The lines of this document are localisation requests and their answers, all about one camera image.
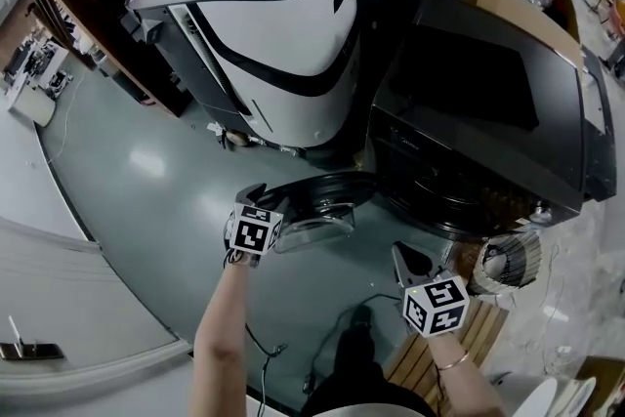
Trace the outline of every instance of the white wall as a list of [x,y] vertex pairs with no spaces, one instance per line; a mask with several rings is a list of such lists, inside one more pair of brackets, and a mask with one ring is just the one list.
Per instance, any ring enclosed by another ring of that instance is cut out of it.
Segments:
[[0,93],[0,217],[85,240],[46,165],[34,125],[5,109]]
[[[25,400],[3,407],[6,417],[172,417],[188,415],[193,362],[188,356],[167,361],[158,367],[117,381],[95,394],[82,392],[50,401]],[[255,417],[258,401],[247,398],[247,416]],[[270,408],[265,417],[279,417]]]
[[79,252],[0,229],[0,341],[15,340],[11,315],[27,343],[58,344],[64,359],[0,360],[0,395],[19,375],[70,375],[171,346],[172,335],[135,297],[93,244]]

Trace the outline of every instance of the black machine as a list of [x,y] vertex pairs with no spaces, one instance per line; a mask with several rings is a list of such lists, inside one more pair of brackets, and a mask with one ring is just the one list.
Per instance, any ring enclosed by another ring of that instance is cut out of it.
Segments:
[[[461,0],[425,0],[371,110],[370,173],[275,188],[259,206],[288,200],[289,234],[324,235],[374,196],[454,240],[553,226],[577,216],[585,200],[615,194],[603,107],[606,133],[591,134],[571,62]],[[604,169],[589,166],[591,151]]]

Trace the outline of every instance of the wooden slats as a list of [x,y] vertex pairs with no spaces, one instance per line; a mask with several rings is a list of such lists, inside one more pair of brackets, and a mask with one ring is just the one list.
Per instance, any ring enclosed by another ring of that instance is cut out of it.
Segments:
[[[480,366],[506,321],[508,312],[478,299],[472,299],[463,327],[456,332],[471,359]],[[432,408],[440,403],[440,414],[449,411],[446,397],[439,401],[437,370],[426,340],[410,336],[385,371],[387,380],[422,397]]]

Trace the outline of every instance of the table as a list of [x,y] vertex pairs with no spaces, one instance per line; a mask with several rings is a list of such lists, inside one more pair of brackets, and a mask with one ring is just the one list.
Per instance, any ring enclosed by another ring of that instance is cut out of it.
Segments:
[[6,94],[7,111],[15,110],[41,127],[46,127],[55,114],[56,103],[46,96],[39,87],[32,89],[30,77],[20,73],[13,87]]
[[50,82],[57,74],[57,71],[59,71],[59,68],[61,68],[68,54],[69,51],[67,49],[57,46],[57,51],[52,56],[46,70],[39,77],[33,78],[32,82],[44,90],[48,89],[48,87],[50,87]]

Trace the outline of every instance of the white cover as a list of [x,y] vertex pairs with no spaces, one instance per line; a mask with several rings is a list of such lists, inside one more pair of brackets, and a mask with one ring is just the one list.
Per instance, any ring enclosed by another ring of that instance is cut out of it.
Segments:
[[354,24],[356,0],[212,1],[198,7],[230,49],[296,75],[318,75]]

